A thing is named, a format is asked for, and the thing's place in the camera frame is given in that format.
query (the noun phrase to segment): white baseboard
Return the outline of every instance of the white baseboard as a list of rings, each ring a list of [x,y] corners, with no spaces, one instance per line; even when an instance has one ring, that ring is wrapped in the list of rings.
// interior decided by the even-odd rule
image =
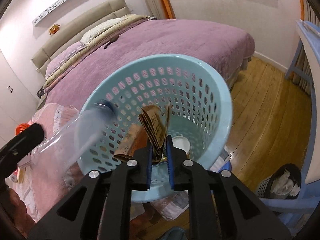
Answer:
[[[274,67],[276,67],[277,69],[279,69],[280,71],[284,72],[284,73],[287,73],[288,69],[281,65],[280,63],[274,61],[273,59],[261,54],[260,52],[254,52],[253,54],[254,57],[257,57],[258,59],[261,59],[267,63],[269,63],[270,65],[273,65]]]

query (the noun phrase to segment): pink pillow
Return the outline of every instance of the pink pillow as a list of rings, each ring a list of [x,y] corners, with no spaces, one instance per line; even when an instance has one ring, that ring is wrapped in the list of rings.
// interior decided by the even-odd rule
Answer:
[[[47,71],[45,73],[45,79],[47,80],[48,77],[50,77],[54,72],[56,72],[64,63],[67,62],[68,59],[72,58],[76,53],[78,53],[85,47],[87,47],[86,44],[83,44],[81,41],[78,41],[66,48],[48,64]]]

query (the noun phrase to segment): wall shelf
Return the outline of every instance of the wall shelf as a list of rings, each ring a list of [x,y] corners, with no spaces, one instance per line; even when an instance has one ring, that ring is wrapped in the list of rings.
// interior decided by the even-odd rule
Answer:
[[[46,17],[50,12],[52,12],[55,8],[62,5],[67,0],[58,0],[46,10],[44,10],[39,16],[32,21],[33,26],[36,26],[44,17]]]

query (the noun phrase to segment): pillow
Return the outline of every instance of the pillow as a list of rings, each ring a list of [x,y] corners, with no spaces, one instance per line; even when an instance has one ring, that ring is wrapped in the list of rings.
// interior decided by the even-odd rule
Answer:
[[[106,31],[107,29],[111,28],[112,26],[118,24],[119,22],[124,21],[122,18],[116,18],[116,19],[110,19],[107,20],[98,26],[94,27],[93,29],[87,31],[83,37],[81,38],[81,42],[83,44],[88,44],[90,41],[92,41],[95,37],[99,36],[101,33]]]
[[[72,58],[76,53],[78,53],[85,47],[87,47],[86,44],[83,44],[81,43],[81,41],[78,41],[66,48],[48,64],[47,71],[45,72],[45,79],[47,80],[48,77],[50,77],[64,63],[66,63],[68,59]]]

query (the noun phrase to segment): metal bolt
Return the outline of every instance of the metal bolt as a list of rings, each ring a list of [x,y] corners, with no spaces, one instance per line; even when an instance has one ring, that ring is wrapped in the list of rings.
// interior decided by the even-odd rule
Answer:
[[[221,171],[221,175],[225,178],[229,178],[231,176],[231,172],[228,170]]]
[[[138,162],[136,160],[129,160],[127,161],[127,165],[130,167],[134,167],[138,164]]]
[[[193,165],[193,161],[192,161],[192,160],[185,160],[185,161],[183,162],[183,165],[185,165],[185,166],[187,166],[187,167],[190,167],[190,166]]]
[[[99,171],[90,171],[89,172],[89,177],[90,178],[96,178],[96,177],[98,177],[99,176]]]

